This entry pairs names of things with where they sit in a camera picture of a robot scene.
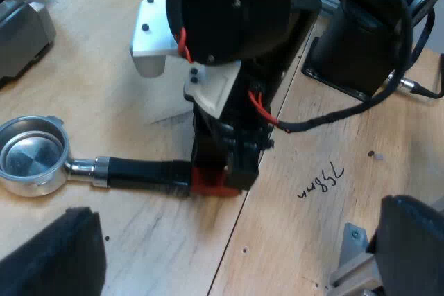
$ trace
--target screw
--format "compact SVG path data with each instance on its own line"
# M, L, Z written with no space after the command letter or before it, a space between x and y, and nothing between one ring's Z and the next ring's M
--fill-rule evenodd
M233 2L234 8L239 8L239 7L241 7L241 5L242 5L242 2L240 0L234 0L234 2Z
M358 238L359 238L359 232L358 232L357 230L353 230L353 231L352 231L352 237L353 237L354 239L358 239Z

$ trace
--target metal bracket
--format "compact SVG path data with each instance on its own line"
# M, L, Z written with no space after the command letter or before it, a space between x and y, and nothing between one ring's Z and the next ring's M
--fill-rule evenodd
M341 253L339 255L339 267L355 258L366 250L368 245L366 230L346 223L342 237Z
M375 256L366 253L367 233L364 229L346 223L339 255L339 268L330 275L334 287L327 296L369 296L382 285Z

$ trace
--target metal filter basket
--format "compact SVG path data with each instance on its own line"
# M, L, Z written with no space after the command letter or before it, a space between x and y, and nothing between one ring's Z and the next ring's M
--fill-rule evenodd
M190 162L73 159L62 125L53 116L23 116L0 127L0 177L7 190L37 197L54 192L67 180L77 180L105 188L189 193Z
M0 176L22 196L51 193L67 180L69 139L56 117L24 116L0 127Z

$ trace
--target wooden table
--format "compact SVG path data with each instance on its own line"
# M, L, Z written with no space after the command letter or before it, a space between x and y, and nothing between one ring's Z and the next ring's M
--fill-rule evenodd
M151 123L162 108L153 90L170 87L174 77L163 83L141 78L128 52L140 1L51 0L55 44L0 90L0 123L26 114L59 116L77 158L188 159L191 113ZM319 19L307 39L325 25ZM296 57L273 101L282 119L356 103L301 75L301 64ZM409 77L435 87L437 67L438 56L425 51ZM180 64L171 70L184 77ZM171 98L175 93L171 89ZM443 194L438 104L392 96L361 116L307 133L275 131L275 149L264 154L258 181L237 198L179 200L74 182L33 199L0 189L0 257L66 208L88 206L100 213L103 235L110 237L104 295L322 295L337 266L344 222L372 234L384 195L433 202ZM369 158L369 150L384 160ZM322 170L332 174L330 162L337 175L344 169L336 186L308 193Z

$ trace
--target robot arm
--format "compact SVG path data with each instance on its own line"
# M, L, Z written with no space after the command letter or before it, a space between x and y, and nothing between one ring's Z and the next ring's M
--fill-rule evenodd
M162 57L173 53L194 63L184 88L194 104L191 183L211 176L224 189L249 189L259 173L259 154L273 146L273 126L308 130L363 112L396 90L410 64L412 22L435 2L341 0L306 68L344 92L366 88L366 101L304 123L274 119L269 105L318 16L320 0L144 0L131 52L142 73L156 68L160 74ZM356 66L344 58L351 45ZM359 65L368 64L374 66L357 80ZM371 97L393 70L386 89Z

